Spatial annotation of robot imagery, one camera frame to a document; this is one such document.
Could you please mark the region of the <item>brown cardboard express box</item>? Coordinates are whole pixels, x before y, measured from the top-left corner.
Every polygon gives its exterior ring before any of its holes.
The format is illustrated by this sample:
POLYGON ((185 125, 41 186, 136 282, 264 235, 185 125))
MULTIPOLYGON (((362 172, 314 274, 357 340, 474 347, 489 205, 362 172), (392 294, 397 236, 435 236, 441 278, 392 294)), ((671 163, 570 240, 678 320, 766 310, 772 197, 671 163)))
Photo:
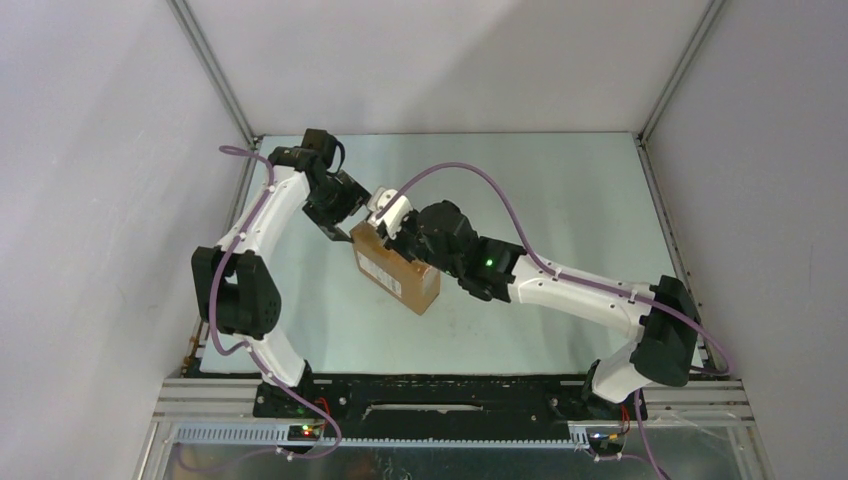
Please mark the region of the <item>brown cardboard express box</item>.
POLYGON ((441 291, 441 273, 420 261, 407 261, 387 249, 376 230, 362 221, 350 230, 357 267, 372 282, 417 315, 423 315, 441 291))

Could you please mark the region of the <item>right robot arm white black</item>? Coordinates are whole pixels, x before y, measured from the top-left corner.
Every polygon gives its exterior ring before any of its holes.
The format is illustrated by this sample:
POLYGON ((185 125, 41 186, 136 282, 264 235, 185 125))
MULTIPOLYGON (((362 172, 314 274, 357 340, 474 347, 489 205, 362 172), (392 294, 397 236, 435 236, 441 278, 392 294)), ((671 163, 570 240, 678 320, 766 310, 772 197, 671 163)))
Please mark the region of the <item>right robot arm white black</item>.
POLYGON ((649 384, 688 383, 700 322, 679 279, 633 283, 566 268, 522 245, 479 235, 450 201, 418 211, 400 200, 369 221, 388 249, 456 279, 481 301, 539 305, 621 334, 626 344, 595 362, 581 392, 591 416, 610 416, 649 384))

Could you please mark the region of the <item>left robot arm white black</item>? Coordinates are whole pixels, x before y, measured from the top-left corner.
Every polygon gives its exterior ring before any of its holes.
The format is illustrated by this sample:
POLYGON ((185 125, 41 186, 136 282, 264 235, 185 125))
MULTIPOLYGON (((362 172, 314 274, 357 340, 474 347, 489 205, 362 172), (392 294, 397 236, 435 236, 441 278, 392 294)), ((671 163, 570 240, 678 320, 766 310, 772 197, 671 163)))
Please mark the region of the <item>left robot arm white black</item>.
POLYGON ((280 387, 278 404, 292 416, 304 416, 315 406, 316 390, 302 380, 307 360, 278 326, 283 300, 267 260, 297 212, 329 240, 350 242, 340 226, 370 195, 343 170, 346 152, 336 138, 278 147, 267 157, 230 145, 220 150, 250 156, 267 176, 231 229, 191 257, 200 317, 219 355, 245 351, 266 381, 280 387))

